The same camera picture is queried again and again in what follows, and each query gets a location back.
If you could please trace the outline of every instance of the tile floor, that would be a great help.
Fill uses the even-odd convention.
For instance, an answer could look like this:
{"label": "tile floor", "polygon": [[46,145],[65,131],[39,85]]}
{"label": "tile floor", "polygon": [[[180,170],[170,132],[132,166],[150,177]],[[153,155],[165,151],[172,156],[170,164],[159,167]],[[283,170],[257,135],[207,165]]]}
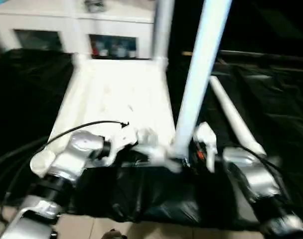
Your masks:
{"label": "tile floor", "polygon": [[[6,208],[4,215],[10,219],[15,210]],[[100,239],[110,229],[117,229],[128,239],[262,239],[260,233],[231,232],[184,227],[173,224],[142,222],[117,223],[110,219],[88,216],[63,215],[55,226],[59,239]]]}

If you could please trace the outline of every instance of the glass cabinet door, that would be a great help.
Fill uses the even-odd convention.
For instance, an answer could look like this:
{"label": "glass cabinet door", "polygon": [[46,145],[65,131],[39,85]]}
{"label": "glass cabinet door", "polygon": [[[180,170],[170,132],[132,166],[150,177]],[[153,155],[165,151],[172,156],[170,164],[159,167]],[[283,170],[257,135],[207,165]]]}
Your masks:
{"label": "glass cabinet door", "polygon": [[14,30],[24,49],[63,51],[57,31]]}

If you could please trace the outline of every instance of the cable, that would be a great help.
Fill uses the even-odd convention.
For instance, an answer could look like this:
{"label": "cable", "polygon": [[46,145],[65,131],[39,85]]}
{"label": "cable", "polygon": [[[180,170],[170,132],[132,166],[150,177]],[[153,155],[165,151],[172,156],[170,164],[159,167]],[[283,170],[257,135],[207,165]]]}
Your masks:
{"label": "cable", "polygon": [[52,139],[50,139],[47,143],[45,143],[43,146],[41,146],[35,153],[33,153],[30,157],[27,157],[27,160],[26,162],[24,162],[22,164],[22,166],[18,169],[17,173],[14,175],[13,179],[11,180],[8,188],[6,189],[6,193],[5,193],[5,196],[0,204],[0,221],[2,219],[2,214],[3,214],[3,209],[4,209],[4,206],[6,205],[8,199],[10,198],[11,194],[12,194],[12,190],[16,184],[16,182],[18,181],[18,178],[21,174],[21,172],[24,170],[25,167],[27,167],[29,165],[29,162],[30,162],[30,159],[37,153],[39,153],[40,151],[42,151],[45,147],[47,147],[49,144],[51,144],[52,142],[54,142],[55,140],[61,138],[62,136],[66,135],[66,134],[69,134],[73,131],[76,131],[80,128],[84,128],[84,127],[87,127],[87,126],[90,126],[90,125],[94,125],[94,124],[101,124],[101,123],[119,123],[122,128],[126,127],[129,125],[129,123],[123,123],[123,122],[120,122],[120,121],[115,121],[115,120],[100,120],[100,121],[94,121],[94,122],[89,122],[89,123],[85,123],[85,124],[82,124],[82,125],[79,125],[77,127],[74,127],[74,128],[71,128],[63,133],[60,133],[58,134],[57,136],[53,137]]}
{"label": "cable", "polygon": [[23,159],[26,159],[26,157],[28,157],[29,155],[25,155],[24,157],[16,160],[12,165],[10,165],[9,167],[7,167],[3,172],[2,175],[0,175],[0,183],[3,181],[3,179],[13,170],[17,167],[17,165],[19,163],[21,163],[23,161]]}
{"label": "cable", "polygon": [[6,159],[10,158],[10,157],[13,157],[19,153],[22,153],[30,148],[33,148],[41,143],[45,143],[46,141],[48,140],[48,136],[44,136],[42,138],[39,138],[35,141],[32,141],[30,143],[27,143],[23,146],[21,146],[20,148],[17,148],[15,150],[12,150],[10,152],[7,152],[6,154],[0,156],[0,163],[3,163]]}
{"label": "cable", "polygon": [[239,145],[238,147],[244,149],[245,151],[251,153],[253,156],[255,156],[257,159],[260,160],[260,162],[268,169],[269,167],[274,168],[275,170],[277,170],[285,180],[287,180],[289,183],[292,184],[292,186],[294,186],[294,190],[297,191],[297,193],[299,193],[299,195],[302,197],[303,199],[303,191],[301,190],[301,188],[290,178],[290,176],[287,174],[287,172],[285,172],[284,170],[282,170],[281,168],[279,168],[278,166],[274,165],[273,163],[269,162],[268,160],[266,160],[265,158],[261,157],[260,155],[256,154],[255,152],[253,152],[252,150]]}

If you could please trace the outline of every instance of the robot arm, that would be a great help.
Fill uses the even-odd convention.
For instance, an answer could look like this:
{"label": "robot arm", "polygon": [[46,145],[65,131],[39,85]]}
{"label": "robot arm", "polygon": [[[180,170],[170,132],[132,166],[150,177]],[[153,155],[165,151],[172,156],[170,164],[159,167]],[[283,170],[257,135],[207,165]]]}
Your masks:
{"label": "robot arm", "polygon": [[266,239],[303,239],[302,220],[288,207],[280,185],[259,159],[231,147],[224,149],[223,160],[251,205]]}
{"label": "robot arm", "polygon": [[54,239],[51,225],[68,206],[87,163],[109,156],[111,144],[87,131],[74,133],[45,176],[33,186],[1,239]]}

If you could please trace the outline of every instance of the white tube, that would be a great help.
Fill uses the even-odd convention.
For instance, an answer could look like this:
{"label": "white tube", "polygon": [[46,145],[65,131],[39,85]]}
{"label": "white tube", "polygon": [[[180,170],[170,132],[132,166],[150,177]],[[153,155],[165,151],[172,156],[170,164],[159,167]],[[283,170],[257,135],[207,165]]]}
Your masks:
{"label": "white tube", "polygon": [[232,0],[206,0],[180,108],[173,153],[188,156],[199,111],[217,55]]}
{"label": "white tube", "polygon": [[79,1],[75,0],[64,0],[64,7],[68,13],[68,18],[66,18],[66,30],[69,31],[69,35],[74,42],[74,53],[87,54],[87,58],[90,59],[88,49],[90,49],[89,39],[85,38],[83,34],[81,24],[77,17],[77,4]]}
{"label": "white tube", "polygon": [[155,18],[155,42],[153,58],[166,68],[171,22],[175,0],[157,0]]}
{"label": "white tube", "polygon": [[223,89],[217,77],[212,76],[210,78],[210,85],[218,98],[218,101],[235,133],[240,144],[256,154],[266,154],[262,146],[255,140],[247,125],[241,118],[236,107],[228,97],[228,94]]}

